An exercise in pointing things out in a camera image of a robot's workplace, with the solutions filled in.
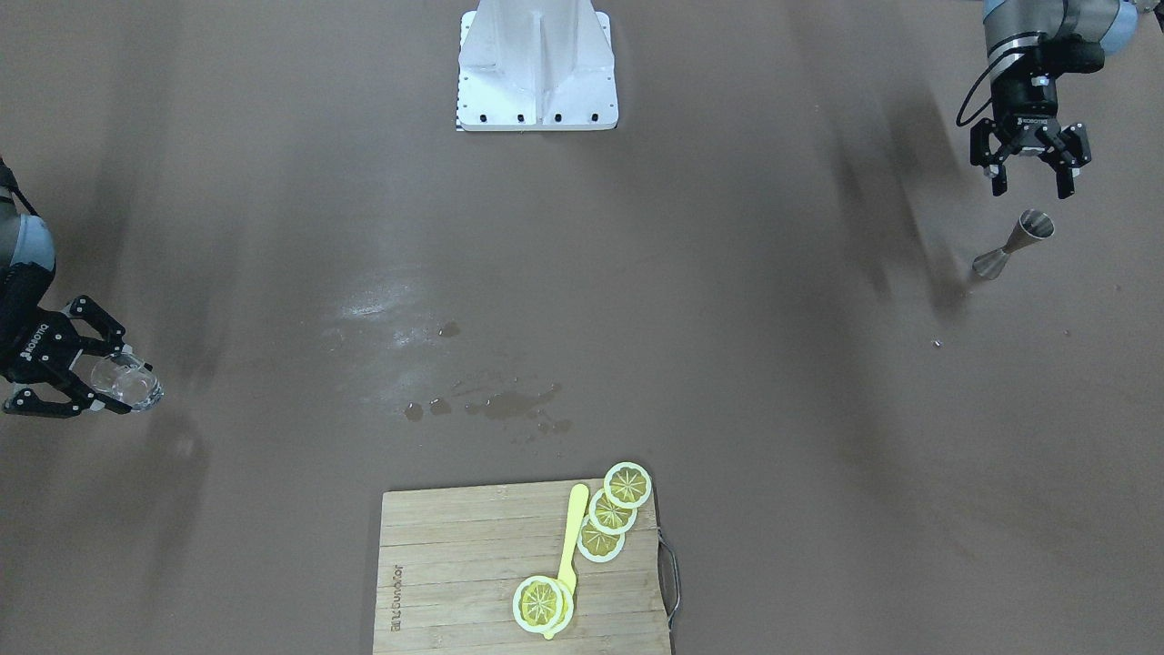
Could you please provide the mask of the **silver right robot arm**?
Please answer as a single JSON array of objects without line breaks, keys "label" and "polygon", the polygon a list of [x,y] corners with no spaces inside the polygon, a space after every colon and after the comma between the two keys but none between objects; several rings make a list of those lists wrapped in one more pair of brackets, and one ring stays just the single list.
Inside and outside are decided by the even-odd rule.
[{"label": "silver right robot arm", "polygon": [[132,407],[74,373],[83,354],[125,353],[125,327],[88,296],[65,309],[40,307],[55,279],[54,235],[1,166],[1,373],[15,386],[3,413],[73,418],[85,410],[128,414]]}]

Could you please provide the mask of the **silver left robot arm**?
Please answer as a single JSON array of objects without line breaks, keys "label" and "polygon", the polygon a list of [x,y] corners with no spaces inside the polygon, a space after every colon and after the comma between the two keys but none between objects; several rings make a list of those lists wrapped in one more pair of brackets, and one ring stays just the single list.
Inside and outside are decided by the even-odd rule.
[{"label": "silver left robot arm", "polygon": [[992,194],[1008,190],[1006,161],[1039,158],[1053,169],[1057,194],[1074,195],[1076,179],[1092,161],[1088,129],[1059,122],[1057,81],[1064,74],[1093,74],[1129,45],[1138,29],[1134,1],[986,1],[982,24],[987,66],[960,111],[984,81],[989,99],[968,126],[968,162],[992,181]]}]

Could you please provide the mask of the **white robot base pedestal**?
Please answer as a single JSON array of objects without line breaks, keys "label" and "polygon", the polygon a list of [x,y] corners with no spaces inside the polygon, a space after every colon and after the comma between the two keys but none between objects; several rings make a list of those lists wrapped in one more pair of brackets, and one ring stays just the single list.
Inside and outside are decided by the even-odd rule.
[{"label": "white robot base pedestal", "polygon": [[611,130],[618,121],[611,21],[590,1],[482,1],[460,17],[457,129]]}]

